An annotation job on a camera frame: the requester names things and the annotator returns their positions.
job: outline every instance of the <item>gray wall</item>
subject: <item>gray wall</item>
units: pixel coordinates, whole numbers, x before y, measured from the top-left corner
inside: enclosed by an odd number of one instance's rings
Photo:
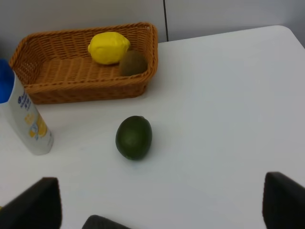
[[[305,46],[305,0],[165,0],[169,40],[284,25]]]
[[[0,0],[0,58],[33,32],[149,21],[166,41],[163,0]]]

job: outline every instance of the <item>plastic bottle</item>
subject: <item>plastic bottle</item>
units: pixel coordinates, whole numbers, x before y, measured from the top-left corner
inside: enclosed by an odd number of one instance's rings
[[[0,60],[0,110],[33,154],[51,150],[53,135],[6,60]]]

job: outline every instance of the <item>kiwi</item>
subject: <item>kiwi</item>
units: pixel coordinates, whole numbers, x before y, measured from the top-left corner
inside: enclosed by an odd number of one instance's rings
[[[146,70],[146,58],[143,54],[135,50],[127,51],[119,64],[119,73],[122,76],[141,74]]]

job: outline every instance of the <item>wicker basket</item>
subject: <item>wicker basket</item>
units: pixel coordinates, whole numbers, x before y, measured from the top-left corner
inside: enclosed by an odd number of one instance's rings
[[[119,32],[132,49],[144,54],[146,72],[120,76],[118,65],[95,63],[87,47],[92,37]],[[24,38],[10,65],[36,104],[58,104],[137,97],[157,71],[158,37],[150,23],[126,24],[85,30],[35,33]]]

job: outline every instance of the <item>lemon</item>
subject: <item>lemon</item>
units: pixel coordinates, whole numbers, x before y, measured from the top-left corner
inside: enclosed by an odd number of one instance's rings
[[[130,47],[130,42],[117,32],[103,32],[95,35],[88,52],[92,59],[101,64],[118,63]]]

